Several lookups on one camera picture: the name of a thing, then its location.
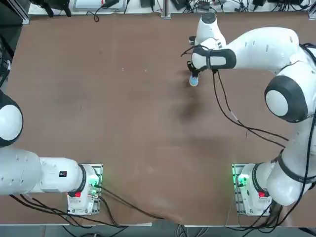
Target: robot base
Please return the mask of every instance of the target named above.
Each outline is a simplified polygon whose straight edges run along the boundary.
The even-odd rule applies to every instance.
[[[86,171],[86,182],[81,193],[74,197],[67,195],[68,212],[73,215],[92,215],[100,213],[101,189],[94,185],[102,186],[102,164],[82,164]]]
[[[271,204],[271,197],[260,197],[253,186],[251,173],[254,164],[232,164],[237,213],[260,216]]]

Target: white robot link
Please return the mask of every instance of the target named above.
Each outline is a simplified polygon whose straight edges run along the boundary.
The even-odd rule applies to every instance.
[[[261,215],[272,199],[288,206],[297,201],[306,172],[307,147],[316,107],[316,48],[299,44],[290,29],[264,27],[244,33],[226,44],[215,14],[204,14],[193,45],[190,84],[198,84],[199,72],[211,69],[261,69],[275,73],[266,90],[269,110],[293,123],[294,133],[279,157],[271,162],[247,164],[239,178],[247,215]],[[306,192],[316,181],[316,136],[310,150]]]
[[[102,166],[98,170],[68,158],[39,158],[32,152],[11,147],[22,128],[20,107],[0,90],[0,195],[67,192],[69,213],[97,213],[95,185],[101,185]]]

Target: wire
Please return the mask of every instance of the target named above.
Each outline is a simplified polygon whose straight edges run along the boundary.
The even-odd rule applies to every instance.
[[[222,11],[224,12],[224,7],[223,7],[223,5],[222,5],[221,1],[220,1],[220,0],[218,0],[218,2],[219,2],[219,5],[221,6]]]
[[[182,229],[182,233],[184,233],[184,235],[185,235],[186,237],[188,237],[188,234],[186,233],[186,230],[183,228],[182,225],[180,225],[180,228]]]
[[[77,237],[77,236],[75,236],[73,233],[71,233],[69,230],[67,230],[66,227],[62,226],[62,228],[64,228],[64,230],[67,231],[68,234],[70,234],[72,237]]]
[[[114,197],[116,197],[117,199],[121,200],[122,202],[124,202],[124,203],[127,204],[128,206],[134,208],[135,210],[137,210],[137,211],[139,211],[139,212],[141,212],[141,213],[143,213],[143,214],[145,214],[145,215],[147,215],[147,216],[149,216],[149,217],[152,217],[152,218],[155,218],[155,219],[159,219],[159,220],[163,220],[163,219],[164,219],[164,218],[162,218],[162,217],[152,215],[152,214],[150,214],[150,213],[148,213],[148,212],[146,212],[146,211],[144,211],[144,210],[142,210],[142,209],[136,207],[135,205],[129,203],[128,201],[125,201],[124,199],[122,199],[122,198],[119,197],[118,195],[112,193],[110,190],[108,190],[108,189],[106,189],[106,188],[103,188],[102,186],[95,185],[95,187],[96,187],[96,188],[101,188],[101,189],[103,189],[104,191],[108,192],[108,193],[111,194],[112,196],[114,196]]]
[[[118,228],[122,228],[122,227],[120,227],[120,226],[118,225],[118,223],[114,220],[113,215],[112,215],[112,213],[111,213],[111,210],[110,210],[110,207],[109,207],[108,203],[107,203],[107,202],[104,200],[104,198],[101,197],[101,196],[99,196],[99,199],[104,203],[104,205],[105,205],[105,207],[106,207],[106,209],[107,209],[107,211],[108,211],[108,214],[109,214],[109,216],[110,216],[110,219],[111,219],[113,225],[115,225],[115,226],[118,227]]]
[[[261,230],[258,230],[258,231],[260,231],[261,233],[264,233],[264,234],[269,234],[269,233],[271,233],[272,231],[274,231],[274,230],[276,229],[276,227],[277,227],[277,223],[278,223],[278,221],[279,221],[279,218],[280,218],[280,215],[281,215],[282,210],[283,210],[283,206],[280,207],[280,209],[279,209],[279,211],[278,211],[278,214],[277,214],[276,224],[275,224],[274,227],[272,227],[272,229],[271,229],[270,231],[267,231],[267,232],[261,231]]]
[[[257,228],[264,228],[266,226],[266,224],[268,223],[268,221],[266,221],[266,223],[262,224],[262,225],[259,225],[259,226],[254,226],[255,224],[257,224],[257,222],[261,219],[261,217],[263,217],[263,215],[268,211],[268,209],[271,207],[272,203],[269,204],[269,206],[262,212],[262,214],[257,218],[257,220],[255,220],[251,226],[240,226],[241,228],[243,228],[243,230],[240,230],[240,229],[234,229],[234,228],[231,228],[231,227],[227,227],[228,229],[231,229],[233,231],[246,231],[246,230],[249,230],[249,229],[257,229]]]
[[[202,233],[204,227],[201,228],[201,230],[196,234],[195,237],[202,237],[206,232],[208,231],[208,227],[205,229],[205,231]]]
[[[227,106],[229,112],[231,112],[231,113],[233,114],[233,112],[232,112],[232,110],[231,110],[231,108],[230,108],[230,106],[229,106],[229,104],[228,104],[228,99],[227,99],[227,96],[226,96],[226,92],[225,92],[225,89],[224,89],[224,85],[223,85],[223,82],[222,82],[222,80],[221,80],[221,76],[220,76],[219,73],[218,73],[218,79],[219,79],[219,81],[220,81],[220,84],[221,84],[221,87],[222,87],[222,90],[223,90],[223,93],[224,93],[224,98],[225,98],[226,106]],[[272,133],[272,132],[268,132],[268,131],[265,131],[265,130],[262,130],[262,129],[254,128],[254,127],[248,127],[248,126],[247,126],[247,128],[248,128],[248,129],[251,129],[251,130],[259,131],[259,132],[264,132],[264,133],[267,133],[267,134],[272,135],[272,136],[279,137],[279,138],[281,138],[281,139],[283,139],[283,140],[285,140],[285,141],[288,142],[288,139],[285,138],[285,137],[283,137],[283,136],[281,136],[281,135],[278,135],[278,134],[275,134],[275,133]]]
[[[114,237],[116,235],[118,235],[119,233],[121,233],[122,231],[125,231],[129,226],[124,227],[123,229],[121,229],[120,231],[116,232],[115,234],[109,236],[109,237]]]
[[[126,7],[125,7],[125,10],[124,10],[124,14],[126,13],[127,6],[128,6],[128,4],[129,4],[129,1],[130,1],[130,0],[127,0],[127,2],[126,2]]]
[[[94,13],[92,11],[87,11],[86,15],[93,15],[93,19],[94,19],[94,22],[99,22],[99,16],[97,15],[98,11],[101,10],[101,9],[107,9],[108,7],[105,7],[105,4],[103,4],[102,6],[100,6]]]
[[[99,223],[99,224],[103,224],[103,225],[107,225],[107,226],[112,226],[112,227],[116,227],[112,224],[108,224],[108,223],[105,223],[103,221],[97,221],[97,220],[93,220],[93,219],[90,219],[90,218],[87,218],[87,217],[84,217],[84,216],[80,216],[80,215],[74,215],[74,214],[70,214],[70,213],[66,213],[64,214],[64,212],[56,209],[56,208],[52,208],[53,210],[56,210],[56,211],[60,211],[61,213],[60,214],[56,214],[54,212],[51,212],[51,211],[47,211],[47,210],[43,210],[43,209],[40,209],[40,208],[37,208],[37,207],[34,207],[34,206],[31,206],[31,205],[28,205],[26,203],[24,203],[23,201],[21,201],[20,199],[18,199],[16,196],[14,195],[9,195],[11,198],[13,198],[14,200],[16,200],[18,203],[22,204],[23,206],[25,207],[28,207],[30,209],[33,209],[33,210],[37,210],[37,211],[40,211],[40,212],[44,212],[44,213],[48,213],[48,214],[52,214],[52,215],[66,215],[66,216],[72,216],[72,217],[77,217],[77,218],[80,218],[80,219],[84,219],[84,220],[87,220],[87,221],[91,221],[91,222],[95,222],[95,223]]]
[[[70,216],[70,218],[73,220],[73,222],[76,223],[76,225],[74,225],[74,224],[71,223],[69,220],[67,220],[65,217],[63,217],[63,215],[57,213],[57,211],[59,211],[59,212],[61,212],[62,214],[67,215],[66,212],[63,212],[63,211],[61,211],[61,210],[59,210],[59,209],[56,209],[56,208],[50,208],[50,207],[46,206],[45,204],[41,203],[41,202],[40,202],[39,200],[37,200],[36,198],[33,198],[33,197],[32,197],[31,199],[33,199],[34,201],[38,202],[40,205],[38,205],[38,204],[36,204],[36,203],[33,203],[33,202],[27,200],[23,195],[20,195],[20,197],[21,197],[26,203],[28,203],[28,204],[30,204],[30,205],[38,206],[38,207],[42,207],[42,208],[51,210],[52,212],[54,212],[54,213],[56,213],[57,215],[59,215],[61,218],[63,218],[67,223],[69,223],[69,224],[72,225],[72,226],[81,227],[81,228],[84,228],[84,229],[90,229],[90,228],[92,228],[92,226],[90,226],[90,227],[82,226],[82,225],[79,224],[72,216]]]
[[[222,83],[222,80],[221,80],[221,78],[220,78],[220,74],[219,74],[218,71],[215,71],[215,72],[217,72],[217,74],[218,74],[218,78],[219,78],[219,81],[220,81],[220,83],[221,83],[221,87],[222,87],[222,90],[223,90],[223,93],[224,93],[225,101],[227,102],[227,105],[228,105],[228,101],[227,101],[227,97],[226,97],[226,92],[225,92],[225,89],[224,89],[224,85],[223,85],[223,83]],[[213,73],[214,92],[215,92],[215,98],[216,98],[217,104],[218,104],[218,106],[219,106],[219,108],[220,108],[222,114],[223,114],[229,121],[231,121],[232,123],[234,123],[235,125],[247,129],[249,132],[255,134],[256,136],[260,137],[261,139],[263,139],[263,140],[265,140],[265,141],[274,143],[274,144],[276,144],[276,145],[279,145],[279,146],[285,148],[284,145],[282,145],[282,144],[280,144],[280,143],[278,143],[278,142],[275,142],[275,141],[273,141],[273,140],[270,140],[270,139],[268,139],[268,138],[266,138],[266,137],[263,137],[263,136],[259,135],[258,133],[254,132],[254,131],[252,130],[252,128],[245,126],[243,123],[240,122],[239,119],[237,119],[237,117],[234,115],[234,113],[230,110],[229,107],[228,107],[229,111],[231,112],[231,114],[233,115],[233,117],[237,120],[237,122],[235,122],[235,121],[232,120],[230,117],[228,117],[228,115],[224,112],[224,110],[223,110],[223,108],[222,108],[222,106],[221,106],[221,104],[220,104],[220,102],[219,102],[219,99],[218,99],[218,95],[217,95],[217,91],[216,91],[216,83],[215,83],[215,72],[212,71],[212,73]]]

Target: power cable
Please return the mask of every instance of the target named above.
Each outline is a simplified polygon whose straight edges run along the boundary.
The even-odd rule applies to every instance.
[[[58,211],[60,213],[54,213],[52,211],[48,211],[46,210],[45,207],[42,207],[43,209],[40,209],[40,208],[37,208],[37,207],[34,207],[32,205],[29,205],[27,203],[24,203],[23,201],[21,201],[20,199],[18,199],[16,196],[14,195],[9,195],[11,198],[13,198],[14,200],[16,200],[18,203],[22,204],[23,206],[25,207],[28,207],[30,209],[33,209],[33,210],[37,210],[37,211],[40,211],[40,212],[43,212],[43,213],[47,213],[47,214],[51,214],[51,215],[63,215],[63,216],[72,216],[72,217],[76,217],[76,218],[80,218],[80,219],[84,219],[84,220],[87,220],[87,221],[91,221],[91,222],[95,222],[95,223],[99,223],[99,224],[103,224],[103,225],[107,225],[107,226],[112,226],[112,227],[116,227],[115,225],[112,225],[112,224],[108,224],[108,223],[105,223],[103,221],[98,221],[98,220],[93,220],[93,219],[90,219],[90,218],[87,218],[87,217],[84,217],[84,216],[80,216],[80,215],[74,215],[74,214],[70,214],[70,213],[65,213],[57,208],[52,208],[53,210],[55,211]]]
[[[133,208],[133,209],[135,209],[135,210],[137,210],[137,211],[143,213],[144,215],[147,215],[147,216],[149,216],[149,217],[152,217],[152,218],[155,218],[155,219],[158,219],[158,220],[163,220],[163,219],[164,219],[164,218],[162,218],[162,217],[155,216],[155,215],[153,215],[153,214],[150,214],[150,213],[148,213],[148,212],[146,212],[146,211],[144,211],[144,210],[142,210],[142,209],[136,207],[135,205],[129,203],[128,201],[125,201],[124,199],[122,199],[122,198],[119,197],[118,195],[114,194],[113,192],[111,192],[110,190],[108,190],[108,189],[106,189],[106,188],[104,188],[104,187],[102,187],[102,186],[95,185],[95,187],[96,187],[96,188],[103,189],[103,190],[106,191],[107,193],[109,193],[109,194],[111,194],[112,196],[116,197],[117,199],[121,200],[123,203],[125,203],[125,204],[128,205],[129,207],[131,207],[131,208]]]
[[[64,228],[64,230],[66,232],[68,232],[68,234],[70,234],[72,237],[77,237],[76,235],[74,235],[73,233],[71,233],[69,230],[67,230],[66,227],[62,226]],[[118,235],[119,233],[121,233],[122,231],[126,230],[128,228],[128,226],[124,227],[123,229],[119,230],[118,232],[114,233],[113,235],[109,236],[109,237],[114,237],[116,235]],[[99,233],[86,233],[81,235],[80,237],[103,237],[103,235],[99,234]]]
[[[235,125],[247,129],[249,132],[253,133],[254,135],[258,136],[259,138],[261,138],[261,139],[263,139],[263,140],[265,140],[265,141],[274,143],[274,144],[276,144],[276,145],[279,145],[279,146],[282,147],[282,148],[285,148],[284,145],[282,145],[282,144],[280,144],[280,143],[278,143],[278,142],[276,142],[276,141],[270,140],[270,139],[268,139],[268,138],[266,138],[266,137],[263,137],[263,136],[259,135],[258,133],[254,132],[250,127],[245,126],[242,122],[240,122],[239,119],[237,119],[237,117],[236,117],[235,114],[230,110],[229,107],[228,107],[228,110],[231,112],[231,114],[233,115],[233,117],[235,118],[235,120],[236,120],[237,122],[235,122],[234,120],[232,120],[232,119],[224,112],[224,110],[223,110],[223,108],[222,108],[222,106],[221,106],[221,104],[220,104],[220,102],[219,102],[218,95],[217,95],[216,83],[215,83],[215,73],[218,74],[218,79],[219,79],[219,81],[220,81],[220,83],[221,83],[221,87],[222,87],[222,90],[223,90],[223,93],[224,93],[225,101],[227,102],[226,104],[228,105],[228,100],[227,100],[226,92],[225,92],[225,89],[224,89],[224,85],[223,85],[223,83],[222,83],[222,80],[221,80],[221,78],[220,78],[220,74],[219,74],[218,70],[212,70],[212,73],[213,73],[213,85],[214,85],[215,98],[216,98],[217,104],[218,104],[218,106],[219,106],[219,108],[220,108],[222,114],[223,114],[229,121],[231,121],[232,123],[234,123]]]
[[[114,218],[113,218],[113,215],[112,215],[112,213],[111,213],[111,210],[110,210],[110,207],[109,207],[108,203],[107,203],[107,202],[104,200],[104,198],[101,197],[101,196],[99,196],[99,199],[104,203],[104,205],[105,205],[105,207],[106,207],[106,209],[107,209],[107,211],[108,211],[108,214],[109,214],[109,216],[110,216],[110,220],[112,221],[113,225],[115,225],[116,227],[120,228],[120,226],[118,225],[118,223],[117,223],[117,222],[114,220]]]
[[[67,219],[62,215],[62,214],[67,215],[66,212],[63,212],[63,211],[58,210],[58,209],[55,209],[55,208],[50,208],[50,207],[46,206],[45,204],[41,203],[41,202],[40,202],[39,200],[37,200],[36,198],[33,198],[33,197],[32,197],[31,199],[33,199],[34,201],[38,202],[39,204],[36,204],[36,203],[33,203],[33,202],[27,200],[23,195],[20,195],[20,197],[21,197],[26,203],[28,203],[28,204],[30,204],[30,205],[37,206],[37,207],[42,207],[42,208],[45,208],[45,209],[47,209],[47,210],[51,210],[52,212],[56,213],[56,215],[58,215],[58,216],[60,216],[61,218],[63,218],[63,219],[64,219],[67,223],[69,223],[71,226],[81,227],[81,228],[84,228],[84,229],[90,229],[90,228],[92,227],[92,226],[90,226],[90,227],[83,226],[83,225],[79,224],[72,216],[69,216],[69,217],[72,219],[72,221],[76,223],[76,225],[74,225],[73,223],[71,223],[69,220],[67,220]]]

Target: metal frame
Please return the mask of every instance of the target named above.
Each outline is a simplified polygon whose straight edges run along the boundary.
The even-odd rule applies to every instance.
[[[163,0],[161,18],[171,19],[171,13],[169,12],[169,0]]]
[[[310,20],[316,20],[316,1],[313,3],[313,5],[308,10],[308,17]]]
[[[23,25],[28,25],[30,23],[30,16],[27,14],[25,9],[20,5],[17,0],[6,0],[11,7],[14,9],[16,14],[18,14],[22,19]]]

